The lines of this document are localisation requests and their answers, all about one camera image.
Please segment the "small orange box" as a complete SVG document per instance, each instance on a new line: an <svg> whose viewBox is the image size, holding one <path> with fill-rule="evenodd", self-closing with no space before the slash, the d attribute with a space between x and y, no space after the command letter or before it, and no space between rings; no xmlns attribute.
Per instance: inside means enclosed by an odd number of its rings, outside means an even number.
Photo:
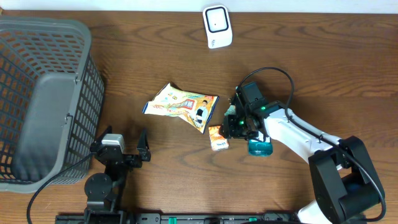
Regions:
<svg viewBox="0 0 398 224"><path fill-rule="evenodd" d="M213 151L222 151L229 148L229 142L220 134L220 128L221 126L210 126L208 128L211 149Z"/></svg>

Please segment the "teal wet wipes pack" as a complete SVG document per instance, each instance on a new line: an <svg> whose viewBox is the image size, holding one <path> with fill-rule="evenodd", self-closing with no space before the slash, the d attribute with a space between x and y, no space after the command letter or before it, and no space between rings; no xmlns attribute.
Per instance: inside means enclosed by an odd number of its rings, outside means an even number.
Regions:
<svg viewBox="0 0 398 224"><path fill-rule="evenodd" d="M235 105L230 105L229 108L226 110L224 113L225 116L228 115L236 115L236 106Z"/></svg>

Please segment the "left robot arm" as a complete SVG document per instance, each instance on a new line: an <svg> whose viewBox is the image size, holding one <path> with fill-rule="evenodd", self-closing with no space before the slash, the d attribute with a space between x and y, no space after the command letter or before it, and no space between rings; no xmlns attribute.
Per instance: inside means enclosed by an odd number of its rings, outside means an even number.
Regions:
<svg viewBox="0 0 398 224"><path fill-rule="evenodd" d="M141 132L136 149L137 154L126 154L123 136L113 134L111 126L91 144L90 152L105 170L93 174L85 183L85 223L130 222L132 218L120 209L120 204L128 173L151 159L146 130Z"/></svg>

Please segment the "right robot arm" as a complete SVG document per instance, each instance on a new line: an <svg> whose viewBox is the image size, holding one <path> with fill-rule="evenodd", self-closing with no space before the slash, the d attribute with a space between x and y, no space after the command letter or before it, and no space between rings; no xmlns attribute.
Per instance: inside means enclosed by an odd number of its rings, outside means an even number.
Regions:
<svg viewBox="0 0 398 224"><path fill-rule="evenodd" d="M309 165L315 200L295 214L298 222L370 223L385 217L385 191L360 138L329 135L287 105L242 90L230 100L220 133L250 145L279 141Z"/></svg>

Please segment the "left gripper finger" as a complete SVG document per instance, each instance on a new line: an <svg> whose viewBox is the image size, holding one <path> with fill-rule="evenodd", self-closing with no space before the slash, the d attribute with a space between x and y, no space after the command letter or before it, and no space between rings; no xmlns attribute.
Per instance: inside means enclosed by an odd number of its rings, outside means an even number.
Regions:
<svg viewBox="0 0 398 224"><path fill-rule="evenodd" d="M107 134L111 134L112 131L112 126L108 126L98 137L97 140L102 140Z"/></svg>
<svg viewBox="0 0 398 224"><path fill-rule="evenodd" d="M137 150L141 157L142 161L150 161L151 160L151 152L149 149L149 143L147 140L147 131L145 129L142 130L141 135L139 137L139 142L137 144Z"/></svg>

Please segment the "teal mouthwash bottle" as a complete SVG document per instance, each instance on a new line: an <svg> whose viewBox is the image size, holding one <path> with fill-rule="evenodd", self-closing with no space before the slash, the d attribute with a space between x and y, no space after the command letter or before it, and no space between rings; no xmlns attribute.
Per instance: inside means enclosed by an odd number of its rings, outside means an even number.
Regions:
<svg viewBox="0 0 398 224"><path fill-rule="evenodd" d="M264 142L250 140L248 142L248 153L251 156L268 157L273 153L273 146L270 139Z"/></svg>

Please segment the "yellow snack bag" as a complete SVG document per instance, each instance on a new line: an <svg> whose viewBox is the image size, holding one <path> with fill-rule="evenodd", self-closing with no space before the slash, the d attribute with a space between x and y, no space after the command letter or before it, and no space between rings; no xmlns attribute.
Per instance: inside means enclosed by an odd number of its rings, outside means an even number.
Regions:
<svg viewBox="0 0 398 224"><path fill-rule="evenodd" d="M142 113L181 118L203 134L218 100L218 96L183 91L168 83L145 104Z"/></svg>

